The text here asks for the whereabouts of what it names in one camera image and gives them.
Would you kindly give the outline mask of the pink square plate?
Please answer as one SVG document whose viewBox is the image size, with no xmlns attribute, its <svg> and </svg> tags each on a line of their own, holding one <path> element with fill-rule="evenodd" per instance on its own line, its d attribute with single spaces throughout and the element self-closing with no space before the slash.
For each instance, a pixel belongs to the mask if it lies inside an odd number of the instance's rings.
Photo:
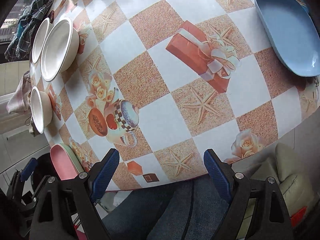
<svg viewBox="0 0 320 240">
<path fill-rule="evenodd" d="M 60 180 L 74 179 L 79 174 L 62 145 L 56 144 L 50 149 L 50 158 Z"/>
</svg>

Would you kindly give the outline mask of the large white foam bowl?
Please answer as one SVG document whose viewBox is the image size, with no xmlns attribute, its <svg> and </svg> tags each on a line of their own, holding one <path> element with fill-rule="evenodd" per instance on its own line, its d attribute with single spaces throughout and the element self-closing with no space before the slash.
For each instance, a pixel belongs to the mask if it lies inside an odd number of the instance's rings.
<svg viewBox="0 0 320 240">
<path fill-rule="evenodd" d="M 53 26 L 43 45 L 41 74 L 50 82 L 57 74 L 67 70 L 73 63 L 79 49 L 79 34 L 73 21 L 65 17 Z"/>
</svg>

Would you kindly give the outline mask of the blue square plate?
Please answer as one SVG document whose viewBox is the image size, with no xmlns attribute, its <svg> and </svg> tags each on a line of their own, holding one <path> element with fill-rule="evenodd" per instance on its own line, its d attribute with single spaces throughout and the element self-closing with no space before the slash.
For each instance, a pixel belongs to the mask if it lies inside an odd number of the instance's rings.
<svg viewBox="0 0 320 240">
<path fill-rule="evenodd" d="M 296 0 L 254 0 L 280 62 L 302 77 L 319 76 L 319 35 Z"/>
</svg>

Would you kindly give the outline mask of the green cushion chair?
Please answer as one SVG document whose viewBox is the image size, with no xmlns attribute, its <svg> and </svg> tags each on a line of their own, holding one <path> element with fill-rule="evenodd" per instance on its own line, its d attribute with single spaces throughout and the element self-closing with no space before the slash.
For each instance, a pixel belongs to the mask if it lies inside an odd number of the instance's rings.
<svg viewBox="0 0 320 240">
<path fill-rule="evenodd" d="M 252 174 L 255 180 L 273 177 L 284 197 L 290 216 L 305 209 L 304 217 L 317 202 L 311 181 L 298 154 L 289 146 L 278 143 L 274 155 L 268 157 Z"/>
</svg>

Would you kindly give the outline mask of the green square plate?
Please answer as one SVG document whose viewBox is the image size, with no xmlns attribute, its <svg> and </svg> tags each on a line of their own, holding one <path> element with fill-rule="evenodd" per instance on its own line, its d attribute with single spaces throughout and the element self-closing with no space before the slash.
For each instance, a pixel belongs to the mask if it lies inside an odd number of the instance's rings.
<svg viewBox="0 0 320 240">
<path fill-rule="evenodd" d="M 84 172 L 83 167 L 80 164 L 80 161 L 78 160 L 76 154 L 73 152 L 73 150 L 66 144 L 61 143 L 61 146 L 65 150 L 65 152 L 68 154 L 73 166 L 77 170 L 78 173 Z"/>
</svg>

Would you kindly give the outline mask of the small white foam bowl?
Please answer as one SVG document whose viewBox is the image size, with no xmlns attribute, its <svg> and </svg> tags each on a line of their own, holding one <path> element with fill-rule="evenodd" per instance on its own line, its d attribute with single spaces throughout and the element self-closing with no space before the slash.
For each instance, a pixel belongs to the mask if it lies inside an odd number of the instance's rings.
<svg viewBox="0 0 320 240">
<path fill-rule="evenodd" d="M 42 134 L 52 121 L 53 111 L 48 94 L 40 91 L 36 86 L 31 90 L 30 109 L 35 127 Z"/>
</svg>

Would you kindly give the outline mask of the pink beige cloth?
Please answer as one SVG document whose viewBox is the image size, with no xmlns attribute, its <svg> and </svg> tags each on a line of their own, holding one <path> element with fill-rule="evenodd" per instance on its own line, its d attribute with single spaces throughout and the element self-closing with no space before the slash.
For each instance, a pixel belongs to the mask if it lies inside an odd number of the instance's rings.
<svg viewBox="0 0 320 240">
<path fill-rule="evenodd" d="M 20 79 L 16 91 L 9 100 L 6 109 L 9 114 L 25 114 L 29 110 L 29 94 L 31 92 L 30 71 L 26 71 Z"/>
</svg>

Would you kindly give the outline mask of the plaid dark cloth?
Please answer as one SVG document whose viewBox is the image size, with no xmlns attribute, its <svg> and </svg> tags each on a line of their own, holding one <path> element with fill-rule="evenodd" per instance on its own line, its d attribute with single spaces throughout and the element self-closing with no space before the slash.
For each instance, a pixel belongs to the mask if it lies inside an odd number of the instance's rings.
<svg viewBox="0 0 320 240">
<path fill-rule="evenodd" d="M 4 56 L 9 62 L 28 59 L 39 26 L 46 18 L 53 0 L 33 0 L 18 19 L 16 33 Z"/>
</svg>

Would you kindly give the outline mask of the patterned vinyl tablecloth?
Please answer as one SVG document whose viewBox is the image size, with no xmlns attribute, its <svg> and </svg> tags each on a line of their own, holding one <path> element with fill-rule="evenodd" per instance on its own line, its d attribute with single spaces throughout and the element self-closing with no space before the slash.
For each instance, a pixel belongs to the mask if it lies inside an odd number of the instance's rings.
<svg viewBox="0 0 320 240">
<path fill-rule="evenodd" d="M 84 170 L 116 148 L 108 191 L 201 176 L 209 148 L 240 161 L 319 108 L 319 85 L 281 64 L 254 0 L 56 0 L 53 10 L 80 44 L 52 81 L 30 67 L 53 104 L 44 134 Z"/>
</svg>

